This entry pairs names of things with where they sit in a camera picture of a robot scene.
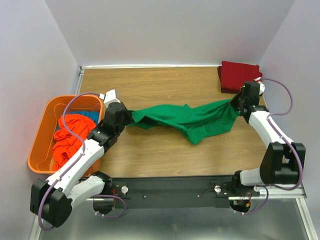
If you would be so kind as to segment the green t shirt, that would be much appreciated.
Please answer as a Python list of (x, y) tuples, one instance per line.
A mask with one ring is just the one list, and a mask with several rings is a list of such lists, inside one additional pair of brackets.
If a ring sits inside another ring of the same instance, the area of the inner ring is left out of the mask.
[(144, 130), (159, 126), (174, 128), (193, 145), (205, 138), (229, 132), (239, 116), (239, 112), (230, 105), (229, 99), (197, 107), (187, 104), (161, 104), (130, 112), (130, 127)]

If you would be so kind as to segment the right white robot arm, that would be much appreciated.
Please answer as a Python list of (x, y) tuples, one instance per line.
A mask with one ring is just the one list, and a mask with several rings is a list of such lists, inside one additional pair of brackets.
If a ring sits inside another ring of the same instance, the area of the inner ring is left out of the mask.
[(246, 81), (229, 104), (240, 113), (247, 124), (258, 133), (266, 152), (260, 167), (236, 171), (230, 191), (241, 196), (254, 186), (273, 186), (281, 190), (297, 189), (303, 180), (306, 147), (288, 137), (275, 123), (268, 108), (260, 104), (265, 90), (263, 78)]

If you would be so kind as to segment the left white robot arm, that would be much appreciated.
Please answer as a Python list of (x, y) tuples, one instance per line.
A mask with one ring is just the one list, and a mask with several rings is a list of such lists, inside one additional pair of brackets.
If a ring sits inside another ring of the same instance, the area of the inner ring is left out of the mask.
[(109, 103), (104, 119), (89, 133), (74, 156), (46, 180), (38, 179), (33, 183), (30, 211), (37, 215), (43, 230), (60, 227), (75, 207), (91, 197), (114, 197), (112, 179), (102, 172), (95, 172), (82, 182), (79, 180), (117, 142), (131, 122), (132, 115), (122, 102)]

